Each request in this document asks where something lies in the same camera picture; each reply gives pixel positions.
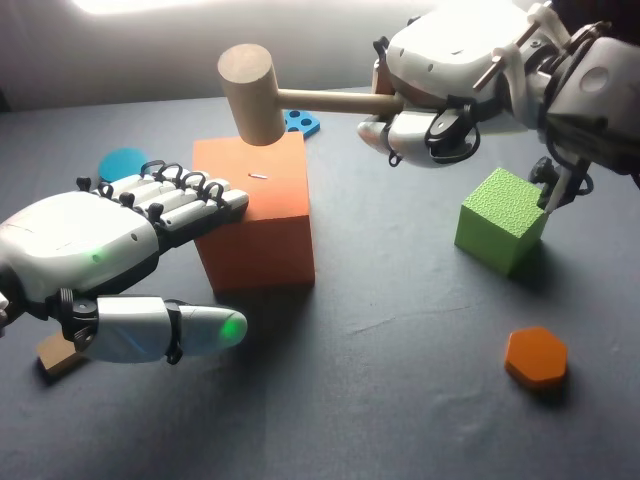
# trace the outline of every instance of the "wooden hammer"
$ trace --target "wooden hammer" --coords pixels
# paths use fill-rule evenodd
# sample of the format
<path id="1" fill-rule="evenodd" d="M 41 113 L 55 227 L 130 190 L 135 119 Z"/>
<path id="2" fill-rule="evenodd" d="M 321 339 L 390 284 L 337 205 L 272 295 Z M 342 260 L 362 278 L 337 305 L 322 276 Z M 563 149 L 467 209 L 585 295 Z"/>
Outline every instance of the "wooden hammer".
<path id="1" fill-rule="evenodd" d="M 278 89 L 269 52 L 260 45 L 236 45 L 222 54 L 218 72 L 240 137 L 250 145 L 270 145 L 285 132 L 282 109 L 323 112 L 400 113 L 393 95 Z"/>

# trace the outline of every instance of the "orange box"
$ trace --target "orange box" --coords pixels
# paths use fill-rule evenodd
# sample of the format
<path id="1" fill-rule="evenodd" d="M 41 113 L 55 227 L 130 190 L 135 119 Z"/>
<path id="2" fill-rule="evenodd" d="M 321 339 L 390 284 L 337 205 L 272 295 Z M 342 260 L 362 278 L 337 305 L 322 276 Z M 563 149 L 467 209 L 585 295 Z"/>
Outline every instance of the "orange box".
<path id="1" fill-rule="evenodd" d="M 314 283 L 302 133 L 286 133 L 266 147 L 240 137 L 200 140 L 194 145 L 193 169 L 224 178 L 231 188 L 249 194 L 240 223 L 196 240 L 214 292 Z"/>

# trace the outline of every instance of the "green textured block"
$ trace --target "green textured block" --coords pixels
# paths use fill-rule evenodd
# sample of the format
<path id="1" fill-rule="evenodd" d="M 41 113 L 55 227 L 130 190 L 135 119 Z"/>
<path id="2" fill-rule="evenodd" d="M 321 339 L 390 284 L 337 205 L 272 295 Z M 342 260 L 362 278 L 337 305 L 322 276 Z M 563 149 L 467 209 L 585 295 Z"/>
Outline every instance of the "green textured block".
<path id="1" fill-rule="evenodd" d="M 539 197 L 538 187 L 498 168 L 462 204 L 455 244 L 508 275 L 547 223 Z"/>

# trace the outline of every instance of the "blue circle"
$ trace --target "blue circle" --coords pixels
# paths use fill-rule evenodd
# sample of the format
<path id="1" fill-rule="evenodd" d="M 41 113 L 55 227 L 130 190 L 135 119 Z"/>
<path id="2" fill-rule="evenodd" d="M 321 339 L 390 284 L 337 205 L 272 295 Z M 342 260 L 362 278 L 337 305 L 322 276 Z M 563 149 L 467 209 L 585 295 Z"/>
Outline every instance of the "blue circle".
<path id="1" fill-rule="evenodd" d="M 147 155 L 142 150 L 119 148 L 104 157 L 100 162 L 98 172 L 103 180 L 115 182 L 129 175 L 140 173 L 140 168 L 148 161 Z"/>

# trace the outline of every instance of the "gray wall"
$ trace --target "gray wall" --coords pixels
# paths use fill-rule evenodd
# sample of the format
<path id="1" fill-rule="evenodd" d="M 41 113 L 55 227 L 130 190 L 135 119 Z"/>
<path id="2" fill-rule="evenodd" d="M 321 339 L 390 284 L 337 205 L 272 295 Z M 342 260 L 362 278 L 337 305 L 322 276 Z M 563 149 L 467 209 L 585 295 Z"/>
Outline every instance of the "gray wall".
<path id="1" fill-rule="evenodd" d="M 368 85 L 371 42 L 437 1 L 211 0 L 96 16 L 71 0 L 0 0 L 0 89 L 14 110 L 220 96 L 216 61 L 247 42 L 271 51 L 283 88 Z"/>

